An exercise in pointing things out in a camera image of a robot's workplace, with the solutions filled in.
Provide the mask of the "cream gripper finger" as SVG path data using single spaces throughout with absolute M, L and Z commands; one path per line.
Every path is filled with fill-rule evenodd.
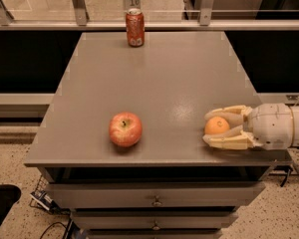
M 234 127 L 244 124 L 251 112 L 252 107 L 245 105 L 231 106 L 212 110 L 208 112 L 204 118 L 210 120 L 215 117 L 221 117 L 225 119 L 231 127 Z
M 245 131 L 242 125 L 224 133 L 205 134 L 202 138 L 210 147 L 219 149 L 242 150 L 262 146 L 252 132 Z

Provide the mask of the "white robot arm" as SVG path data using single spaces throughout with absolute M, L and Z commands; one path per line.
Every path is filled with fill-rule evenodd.
M 202 139 L 220 149 L 266 150 L 299 147 L 299 106 L 262 104 L 256 108 L 232 106 L 208 112 L 207 123 L 215 120 L 219 127 L 229 126 L 218 133 L 205 132 Z

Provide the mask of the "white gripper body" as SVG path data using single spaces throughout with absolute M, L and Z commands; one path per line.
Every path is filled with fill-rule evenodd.
M 263 104 L 247 116 L 256 145 L 266 150 L 288 148 L 293 139 L 293 117 L 284 104 Z

